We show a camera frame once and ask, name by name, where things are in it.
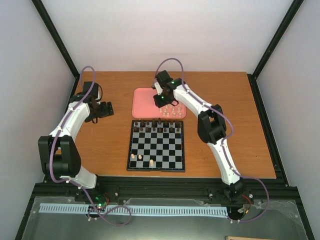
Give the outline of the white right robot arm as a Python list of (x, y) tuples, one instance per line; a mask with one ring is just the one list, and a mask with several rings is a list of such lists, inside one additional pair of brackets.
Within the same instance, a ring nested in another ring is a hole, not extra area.
[(158, 108), (182, 103), (197, 117), (197, 134), (211, 149), (225, 184), (223, 195), (234, 202), (244, 191), (244, 183), (231, 156), (227, 141), (226, 118), (220, 105), (211, 105), (181, 79), (173, 79), (166, 70), (157, 72), (152, 86), (157, 94), (153, 99)]

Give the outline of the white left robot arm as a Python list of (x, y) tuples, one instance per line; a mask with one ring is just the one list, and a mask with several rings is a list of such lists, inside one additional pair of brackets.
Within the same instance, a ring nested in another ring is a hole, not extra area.
[(74, 183), (85, 188), (92, 201), (103, 198), (104, 188), (97, 184), (97, 175), (82, 166), (75, 141), (83, 123), (96, 124), (98, 119), (114, 115), (112, 103), (101, 101), (102, 87), (86, 81), (82, 91), (73, 95), (58, 126), (38, 139), (42, 172), (56, 182)]

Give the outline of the black white chess board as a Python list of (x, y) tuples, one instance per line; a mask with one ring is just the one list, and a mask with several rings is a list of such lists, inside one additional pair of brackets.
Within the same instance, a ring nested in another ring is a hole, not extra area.
[[(131, 122), (127, 171), (185, 172), (184, 122), (182, 120), (141, 120)], [(134, 132), (138, 121), (138, 132)]]

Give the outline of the pink plastic tray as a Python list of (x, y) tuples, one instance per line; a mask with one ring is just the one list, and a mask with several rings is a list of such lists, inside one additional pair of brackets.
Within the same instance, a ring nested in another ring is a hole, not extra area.
[[(132, 102), (132, 116), (136, 119), (182, 119), (186, 116), (186, 106), (179, 103), (176, 106), (171, 104), (160, 108), (155, 105), (153, 96), (157, 94), (157, 91), (152, 88), (137, 88), (133, 93)], [(173, 118), (172, 108), (175, 109), (176, 118)]]

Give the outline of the dark brown knight piece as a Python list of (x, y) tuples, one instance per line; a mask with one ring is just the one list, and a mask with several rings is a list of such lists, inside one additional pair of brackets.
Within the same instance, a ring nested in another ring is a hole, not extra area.
[(145, 124), (145, 121), (144, 121), (144, 120), (141, 120), (141, 121), (140, 121), (140, 126), (141, 126), (142, 128), (144, 128), (145, 125), (146, 125), (146, 124)]

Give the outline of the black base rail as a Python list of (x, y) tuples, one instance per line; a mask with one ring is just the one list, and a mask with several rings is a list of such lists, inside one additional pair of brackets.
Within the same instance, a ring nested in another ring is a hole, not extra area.
[[(285, 185), (278, 179), (265, 179), (259, 183), (245, 179), (244, 195), (253, 195), (254, 200), (292, 200), (298, 205), (302, 200), (296, 187)], [(92, 198), (106, 193), (112, 203), (121, 204), (131, 198), (148, 199), (195, 199), (210, 204), (229, 206), (223, 190), (225, 185), (218, 178), (175, 177), (116, 177), (100, 176), (97, 189), (88, 192)]]

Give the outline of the black aluminium frame post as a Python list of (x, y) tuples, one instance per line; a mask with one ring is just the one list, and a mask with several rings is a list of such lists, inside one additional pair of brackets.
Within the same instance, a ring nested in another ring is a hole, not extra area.
[(44, 25), (46, 26), (48, 32), (50, 33), (54, 43), (56, 44), (58, 50), (60, 51), (65, 63), (67, 64), (69, 70), (71, 71), (72, 75), (77, 78), (80, 74), (75, 66), (59, 32), (57, 31), (48, 11), (45, 8), (45, 5), (41, 0), (31, 0), (35, 9), (37, 10), (39, 16), (41, 17)]

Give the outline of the black right frame post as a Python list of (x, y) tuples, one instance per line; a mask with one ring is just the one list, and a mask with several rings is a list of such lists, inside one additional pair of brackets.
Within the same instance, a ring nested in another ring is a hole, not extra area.
[(256, 81), (263, 71), (264, 67), (266, 66), (268, 60), (270, 59), (272, 53), (276, 49), (278, 43), (284, 36), (286, 30), (290, 26), (292, 20), (294, 19), (295, 15), (299, 11), (301, 5), (303, 4), (304, 0), (293, 0), (290, 4), (288, 10), (286, 11), (284, 17), (282, 18), (278, 28), (276, 29), (272, 39), (270, 40), (267, 48), (265, 49), (262, 57), (260, 58), (257, 66), (255, 67), (252, 75), (252, 78)]

